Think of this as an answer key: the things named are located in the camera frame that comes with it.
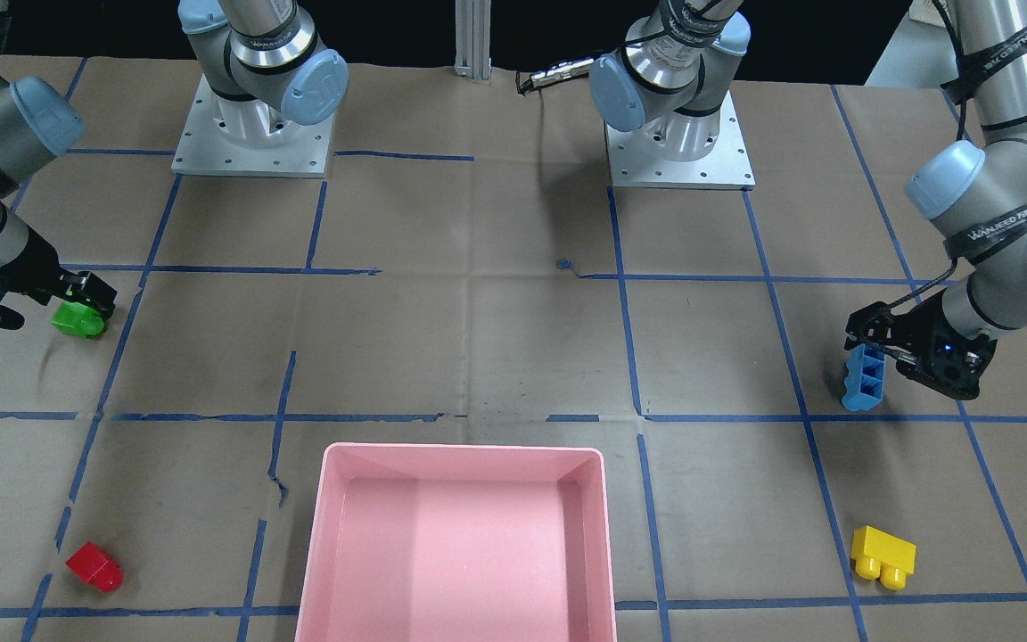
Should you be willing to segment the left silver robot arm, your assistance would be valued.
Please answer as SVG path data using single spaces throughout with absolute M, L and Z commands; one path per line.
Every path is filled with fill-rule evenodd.
M 845 324 L 860 389 L 892 358 L 898 373 L 952 399 L 975 399 L 1001 337 L 1027 326 L 1027 1 L 937 3 L 954 50 L 954 105 L 977 105 L 982 145 L 957 135 L 905 187 L 944 239 L 949 261 L 966 261 L 961 284 L 917 288 L 897 314 L 877 301 Z M 750 28 L 737 1 L 661 1 L 636 21 L 622 45 L 591 62 L 588 80 L 604 123 L 620 133 L 692 131 L 702 157 Z

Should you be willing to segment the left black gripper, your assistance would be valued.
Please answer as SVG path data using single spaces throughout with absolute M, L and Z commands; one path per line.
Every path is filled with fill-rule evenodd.
M 845 349 L 874 347 L 895 358 L 898 374 L 951 399 L 977 399 L 981 377 L 998 341 L 987 334 L 973 340 L 946 320 L 940 301 L 925 301 L 897 316 L 877 301 L 855 310 L 845 324 Z

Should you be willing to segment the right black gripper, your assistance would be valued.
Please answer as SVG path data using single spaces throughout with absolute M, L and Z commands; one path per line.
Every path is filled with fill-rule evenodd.
M 113 316 L 117 298 L 117 290 L 90 271 L 72 272 L 58 267 L 53 269 L 50 279 L 42 277 L 39 284 L 24 284 L 20 277 L 0 276 L 0 329 L 8 332 L 25 325 L 21 313 L 3 304 L 4 297 L 12 292 L 28 296 L 41 305 L 48 304 L 53 298 L 85 305 L 105 322 Z

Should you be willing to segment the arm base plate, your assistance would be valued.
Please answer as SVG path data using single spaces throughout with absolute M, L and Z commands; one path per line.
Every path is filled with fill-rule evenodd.
M 604 125 L 616 187 L 751 190 L 757 185 L 733 98 L 706 117 L 671 113 L 636 131 Z
M 200 78 L 178 141 L 172 171 L 207 177 L 325 179 L 337 121 L 303 126 L 259 99 L 228 101 Z

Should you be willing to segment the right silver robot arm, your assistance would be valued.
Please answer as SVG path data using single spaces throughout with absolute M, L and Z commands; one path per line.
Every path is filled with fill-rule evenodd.
M 182 1 L 178 17 L 202 78 L 172 168 L 180 175 L 322 177 L 348 66 L 296 1 Z M 11 28 L 0 1 L 0 56 Z M 5 204 L 21 183 L 85 134 L 80 114 L 41 78 L 0 76 L 0 328 L 24 318 L 9 292 L 60 298 L 61 332 L 105 332 L 117 293 L 98 274 L 62 267 L 56 249 Z

